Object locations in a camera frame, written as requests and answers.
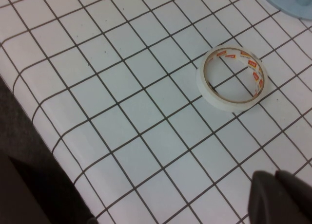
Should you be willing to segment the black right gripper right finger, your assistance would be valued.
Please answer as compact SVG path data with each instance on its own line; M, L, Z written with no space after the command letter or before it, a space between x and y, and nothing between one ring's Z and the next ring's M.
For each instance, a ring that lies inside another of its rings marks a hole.
M275 178L282 184L303 216L312 223L312 187L284 170L277 171Z

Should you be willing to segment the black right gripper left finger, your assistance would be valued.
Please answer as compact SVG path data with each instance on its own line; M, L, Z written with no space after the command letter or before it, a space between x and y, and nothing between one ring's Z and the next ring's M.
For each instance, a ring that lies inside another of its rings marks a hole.
M252 224L299 224L303 214L278 179L265 171L256 171L248 203Z

